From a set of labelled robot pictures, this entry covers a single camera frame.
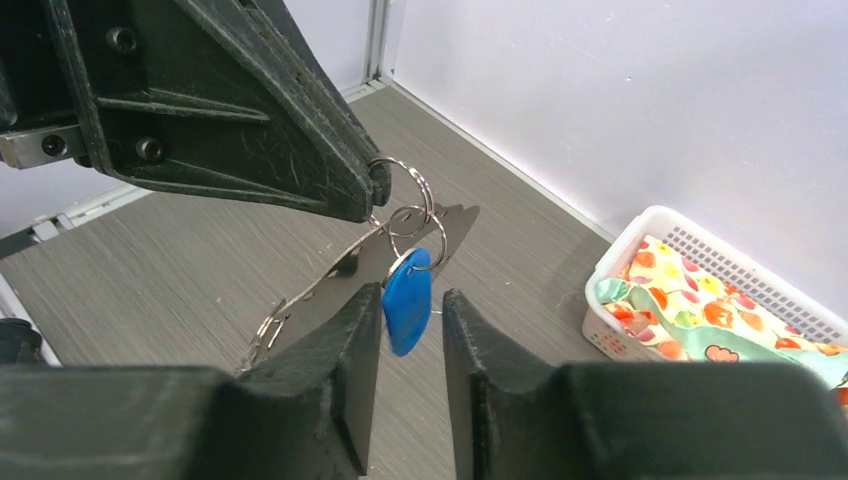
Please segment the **mint green fabric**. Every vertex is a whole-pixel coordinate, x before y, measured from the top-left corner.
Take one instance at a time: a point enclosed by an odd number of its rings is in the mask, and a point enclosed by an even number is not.
[[[607,278],[601,280],[595,287],[595,295],[601,305],[620,302],[627,298],[629,286],[620,278]]]
[[[739,361],[792,363],[814,372],[828,388],[842,384],[848,371],[848,354],[825,356],[819,352],[795,349],[776,349],[752,342],[726,328],[714,325],[691,325],[691,321],[675,324],[670,322],[657,305],[656,299],[642,287],[633,287],[627,294],[627,301],[636,310],[648,310],[657,317],[660,325],[669,335],[680,343],[693,360],[709,361],[706,352],[713,346],[724,347],[739,355]]]

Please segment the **screw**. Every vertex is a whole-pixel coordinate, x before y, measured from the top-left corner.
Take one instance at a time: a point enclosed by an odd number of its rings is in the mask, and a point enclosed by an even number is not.
[[[135,153],[151,162],[162,160],[165,157],[165,146],[155,138],[145,137],[135,144]]]
[[[68,143],[58,135],[48,135],[41,141],[41,149],[51,157],[59,157],[68,153]]]
[[[129,28],[117,27],[106,34],[106,43],[116,53],[129,55],[138,49],[138,38]]]

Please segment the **metal bracket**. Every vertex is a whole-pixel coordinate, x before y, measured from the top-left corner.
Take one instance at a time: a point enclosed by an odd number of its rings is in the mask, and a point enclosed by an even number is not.
[[[31,227],[31,236],[39,243],[49,240],[62,232],[73,230],[150,193],[153,192],[132,185],[114,188],[88,202],[68,207],[52,217],[36,218]]]
[[[389,23],[390,0],[371,0],[368,27],[368,49],[365,59],[365,82],[382,76],[383,53],[386,48],[386,30]]]
[[[0,134],[0,160],[19,170],[87,154],[79,125]]]

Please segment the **fabric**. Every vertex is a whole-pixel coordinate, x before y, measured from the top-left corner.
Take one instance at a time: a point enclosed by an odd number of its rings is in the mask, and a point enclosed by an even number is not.
[[[669,360],[788,362],[829,388],[848,380],[848,348],[807,340],[656,238],[646,237],[619,278],[596,293],[628,335]]]

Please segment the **white wall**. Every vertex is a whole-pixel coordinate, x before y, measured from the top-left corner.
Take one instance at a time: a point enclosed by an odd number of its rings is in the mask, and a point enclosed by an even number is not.
[[[362,84],[371,0],[286,0],[312,53],[339,90]]]
[[[321,66],[339,90],[365,74],[370,0],[287,0]],[[17,171],[0,163],[0,238],[122,185],[73,161]]]
[[[678,209],[843,317],[848,2],[408,0],[395,78],[617,234]]]

